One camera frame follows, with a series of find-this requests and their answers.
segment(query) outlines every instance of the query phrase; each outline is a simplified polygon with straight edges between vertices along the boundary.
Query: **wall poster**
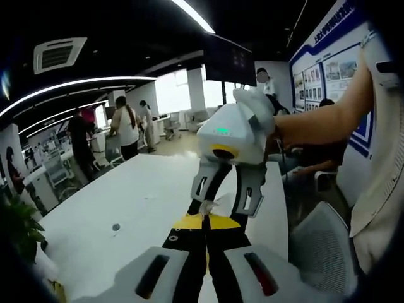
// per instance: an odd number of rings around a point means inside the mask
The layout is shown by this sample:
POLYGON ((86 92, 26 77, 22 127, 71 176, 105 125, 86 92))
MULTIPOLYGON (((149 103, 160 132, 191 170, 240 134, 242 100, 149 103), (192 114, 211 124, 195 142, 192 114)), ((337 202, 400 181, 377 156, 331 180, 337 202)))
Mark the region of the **wall poster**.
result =
POLYGON ((321 81, 320 65, 316 64, 315 66, 305 70, 303 72, 303 76, 304 76, 306 104, 309 104, 309 108, 313 110, 315 107, 313 103, 320 102, 324 98, 324 89, 323 89, 323 82, 321 81))
POLYGON ((349 86, 358 68, 360 44, 324 60, 327 98, 337 102, 349 86))
POLYGON ((295 74, 294 75, 294 84, 295 84, 295 100, 296 100, 296 109, 299 111, 304 111, 304 81, 303 74, 295 74))

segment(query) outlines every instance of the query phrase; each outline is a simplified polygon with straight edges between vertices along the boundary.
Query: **monitor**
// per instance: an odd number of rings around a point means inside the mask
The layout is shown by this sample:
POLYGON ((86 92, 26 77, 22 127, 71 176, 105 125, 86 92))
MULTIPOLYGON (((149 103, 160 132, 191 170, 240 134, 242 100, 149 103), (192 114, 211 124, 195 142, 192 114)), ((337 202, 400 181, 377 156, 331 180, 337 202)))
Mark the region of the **monitor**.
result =
POLYGON ((206 80, 257 86, 254 56, 248 49, 206 33, 203 52, 206 80))

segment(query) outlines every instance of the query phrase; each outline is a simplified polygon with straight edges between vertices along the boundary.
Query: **person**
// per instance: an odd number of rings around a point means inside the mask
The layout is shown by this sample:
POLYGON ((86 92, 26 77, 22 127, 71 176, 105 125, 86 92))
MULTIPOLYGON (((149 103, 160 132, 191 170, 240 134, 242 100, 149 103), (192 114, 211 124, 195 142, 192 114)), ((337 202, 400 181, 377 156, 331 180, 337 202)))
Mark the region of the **person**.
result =
POLYGON ((93 136, 95 134, 94 110, 91 108, 82 109, 81 115, 83 116, 83 119, 86 121, 87 128, 88 128, 88 134, 90 134, 90 136, 93 136))
POLYGON ((275 81, 269 76, 265 68, 257 69, 257 82, 258 88, 263 91, 265 95, 271 95, 275 100, 277 99, 277 91, 275 81))
POLYGON ((289 110, 284 107, 273 95, 266 95, 271 101, 273 108, 275 109, 275 116, 277 115, 290 115, 289 110))
POLYGON ((351 218, 350 237, 360 267, 368 273, 386 249, 401 213, 404 196, 404 103, 392 71, 393 65, 380 36, 369 32, 361 43, 358 68, 347 90, 335 105, 292 116, 276 116, 276 131, 268 136, 266 155, 273 138, 288 144, 326 144, 355 131, 361 119, 375 108, 377 143, 371 158, 367 189, 360 195, 351 218))
POLYGON ((112 117, 110 136, 119 136, 121 153, 125 161, 138 154, 138 140, 140 119, 135 111, 126 103, 126 97, 116 99, 116 111, 112 117))
POLYGON ((68 133, 71 137, 74 159, 88 181, 92 182, 97 168, 94 167, 95 158, 87 143, 87 133, 90 134, 88 126, 79 109, 74 111, 73 118, 69 121, 68 133))
POLYGON ((13 164, 14 160, 14 150, 12 147, 7 147, 6 150, 6 160, 7 160, 7 168, 8 168, 8 174, 11 178, 11 182, 13 183, 14 189, 17 192, 17 195, 21 198, 22 202, 24 204, 32 206, 33 208, 36 209, 36 212, 32 215, 32 218, 35 221, 39 221, 42 219, 42 215, 37 209, 37 206, 35 205, 35 202, 32 200, 30 194, 28 193, 27 189, 25 188, 24 185, 24 177, 18 172, 16 167, 13 164))
POLYGON ((145 129, 145 137, 147 143, 147 151, 149 153, 153 153, 156 151, 156 146, 154 144, 154 125, 153 125, 153 116, 152 111, 150 110, 150 105, 146 103, 146 101, 142 100, 140 103, 141 108, 143 109, 142 117, 146 118, 146 129, 145 129))
MULTIPOLYGON (((334 105, 334 101, 323 99, 320 107, 334 105)), ((269 161, 279 163, 282 179, 288 182, 288 186, 294 191, 303 192, 310 190, 313 183, 314 174, 318 171, 335 170, 342 165, 343 156, 347 149, 348 140, 346 138, 323 145, 301 145, 302 151, 299 155, 285 156, 273 154, 268 156, 269 161)))

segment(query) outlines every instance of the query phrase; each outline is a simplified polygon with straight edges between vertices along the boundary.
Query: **black shirt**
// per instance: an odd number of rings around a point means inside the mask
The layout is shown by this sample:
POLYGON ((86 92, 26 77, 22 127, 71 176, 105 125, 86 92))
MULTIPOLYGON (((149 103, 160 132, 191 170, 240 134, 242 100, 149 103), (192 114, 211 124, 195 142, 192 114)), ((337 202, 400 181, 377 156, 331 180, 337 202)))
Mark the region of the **black shirt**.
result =
POLYGON ((8 174, 10 175, 11 181, 13 182, 17 194, 21 194, 25 189, 25 185, 22 180, 15 180, 15 178, 20 176, 20 173, 17 171, 11 161, 7 161, 7 167, 8 174))
POLYGON ((345 149, 347 149, 347 145, 348 140, 323 145, 304 145, 299 157, 300 165, 307 167, 331 160, 336 163, 336 167, 332 169, 336 169, 342 165, 343 154, 345 153, 345 149))
POLYGON ((74 146, 87 145, 87 125, 83 117, 74 116, 69 121, 68 132, 71 134, 71 143, 74 146))

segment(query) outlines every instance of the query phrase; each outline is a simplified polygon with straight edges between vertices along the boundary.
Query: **ponytail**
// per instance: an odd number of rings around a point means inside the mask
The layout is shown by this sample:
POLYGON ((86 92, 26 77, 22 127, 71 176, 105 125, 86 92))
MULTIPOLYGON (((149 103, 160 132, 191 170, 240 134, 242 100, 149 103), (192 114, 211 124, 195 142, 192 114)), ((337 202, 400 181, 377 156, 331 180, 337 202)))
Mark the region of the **ponytail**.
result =
POLYGON ((126 104, 125 107, 126 107, 126 109, 128 110, 129 118, 131 118, 132 128, 135 128, 135 126, 136 126, 136 119, 134 118, 133 111, 132 111, 132 109, 130 108, 129 104, 126 104))

